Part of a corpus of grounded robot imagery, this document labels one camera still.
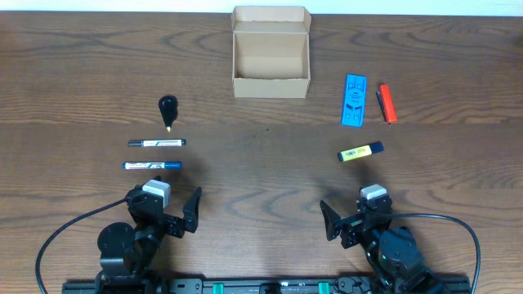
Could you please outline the blue whiteboard marker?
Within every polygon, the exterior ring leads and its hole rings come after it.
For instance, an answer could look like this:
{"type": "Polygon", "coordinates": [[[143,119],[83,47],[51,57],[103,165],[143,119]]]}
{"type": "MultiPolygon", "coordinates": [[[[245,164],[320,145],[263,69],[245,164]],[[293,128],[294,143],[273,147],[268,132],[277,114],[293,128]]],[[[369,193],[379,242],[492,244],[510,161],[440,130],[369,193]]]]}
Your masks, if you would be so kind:
{"type": "Polygon", "coordinates": [[[166,169],[179,170],[182,169],[181,162],[125,162],[123,163],[125,170],[147,170],[147,169],[166,169]]]}

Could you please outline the black whiteboard marker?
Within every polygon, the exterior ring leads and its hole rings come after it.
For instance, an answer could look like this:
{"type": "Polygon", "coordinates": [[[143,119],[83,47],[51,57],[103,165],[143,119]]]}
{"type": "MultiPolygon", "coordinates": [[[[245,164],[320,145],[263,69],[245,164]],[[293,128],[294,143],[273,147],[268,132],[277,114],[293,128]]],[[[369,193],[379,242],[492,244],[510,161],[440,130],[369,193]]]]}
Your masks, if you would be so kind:
{"type": "Polygon", "coordinates": [[[185,139],[173,140],[130,140],[128,147],[180,147],[186,144],[185,139]]]}

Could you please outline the yellow highlighter with dark cap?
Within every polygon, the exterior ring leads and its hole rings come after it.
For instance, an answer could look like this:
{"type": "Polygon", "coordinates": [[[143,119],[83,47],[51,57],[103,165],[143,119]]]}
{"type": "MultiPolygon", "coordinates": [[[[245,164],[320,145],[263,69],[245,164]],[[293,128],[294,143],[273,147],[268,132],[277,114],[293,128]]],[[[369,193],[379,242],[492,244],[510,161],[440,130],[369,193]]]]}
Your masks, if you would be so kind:
{"type": "Polygon", "coordinates": [[[362,145],[353,149],[343,150],[337,153],[338,160],[341,163],[351,161],[357,158],[363,158],[372,154],[381,153],[384,151],[384,146],[381,141],[373,142],[368,145],[362,145]]]}

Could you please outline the black teardrop-shaped tool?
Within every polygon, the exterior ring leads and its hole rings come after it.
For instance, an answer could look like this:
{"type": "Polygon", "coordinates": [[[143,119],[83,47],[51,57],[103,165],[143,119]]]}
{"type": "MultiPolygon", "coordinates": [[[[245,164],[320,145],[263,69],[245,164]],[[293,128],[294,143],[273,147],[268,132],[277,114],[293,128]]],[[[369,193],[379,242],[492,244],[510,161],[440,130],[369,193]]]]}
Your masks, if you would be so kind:
{"type": "Polygon", "coordinates": [[[173,123],[178,116],[178,100],[173,95],[163,96],[159,100],[159,111],[168,132],[172,130],[173,123]]]}

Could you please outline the cardboard box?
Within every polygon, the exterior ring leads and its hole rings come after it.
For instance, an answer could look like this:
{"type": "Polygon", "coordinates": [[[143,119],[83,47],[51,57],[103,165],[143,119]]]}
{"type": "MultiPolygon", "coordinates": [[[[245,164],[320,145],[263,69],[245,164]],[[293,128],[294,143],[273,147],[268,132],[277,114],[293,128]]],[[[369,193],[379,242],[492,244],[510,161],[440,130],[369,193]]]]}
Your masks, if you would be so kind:
{"type": "Polygon", "coordinates": [[[234,97],[304,99],[311,14],[297,6],[237,6],[231,14],[234,97]]]}

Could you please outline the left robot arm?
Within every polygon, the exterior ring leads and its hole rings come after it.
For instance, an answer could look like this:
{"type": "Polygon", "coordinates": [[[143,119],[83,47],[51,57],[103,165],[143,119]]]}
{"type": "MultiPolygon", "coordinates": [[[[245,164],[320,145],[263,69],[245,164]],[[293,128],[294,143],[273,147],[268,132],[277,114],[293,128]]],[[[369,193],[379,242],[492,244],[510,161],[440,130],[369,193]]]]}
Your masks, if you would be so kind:
{"type": "Polygon", "coordinates": [[[95,281],[96,293],[168,293],[165,278],[151,268],[152,261],[166,236],[182,238],[199,225],[198,187],[183,207],[183,216],[164,212],[169,203],[170,185],[150,180],[131,189],[124,198],[136,225],[116,222],[99,234],[101,276],[95,281]]]}

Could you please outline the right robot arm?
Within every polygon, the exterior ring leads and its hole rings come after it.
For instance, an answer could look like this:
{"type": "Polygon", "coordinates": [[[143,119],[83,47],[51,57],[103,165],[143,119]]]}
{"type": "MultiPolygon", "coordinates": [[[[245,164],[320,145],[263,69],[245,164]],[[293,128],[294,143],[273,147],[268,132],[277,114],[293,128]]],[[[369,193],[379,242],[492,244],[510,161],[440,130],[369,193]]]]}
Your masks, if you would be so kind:
{"type": "Polygon", "coordinates": [[[358,212],[341,218],[321,201],[327,240],[340,238],[345,249],[360,245],[381,293],[447,293],[443,281],[426,266],[410,230],[390,227],[391,205],[388,194],[362,197],[357,201],[358,212]]]}

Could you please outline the black mounting rail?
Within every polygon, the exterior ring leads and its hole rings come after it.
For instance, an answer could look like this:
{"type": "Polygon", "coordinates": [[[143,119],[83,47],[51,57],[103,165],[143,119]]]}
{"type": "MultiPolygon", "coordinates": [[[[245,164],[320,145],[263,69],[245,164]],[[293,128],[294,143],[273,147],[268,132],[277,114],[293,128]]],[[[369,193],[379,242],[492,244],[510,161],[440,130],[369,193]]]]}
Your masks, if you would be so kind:
{"type": "Polygon", "coordinates": [[[177,278],[158,286],[110,285],[104,280],[90,283],[65,283],[63,294],[92,293],[167,293],[167,294],[322,294],[322,293],[382,293],[380,282],[370,276],[339,278],[305,278],[281,280],[202,280],[177,278]]]}

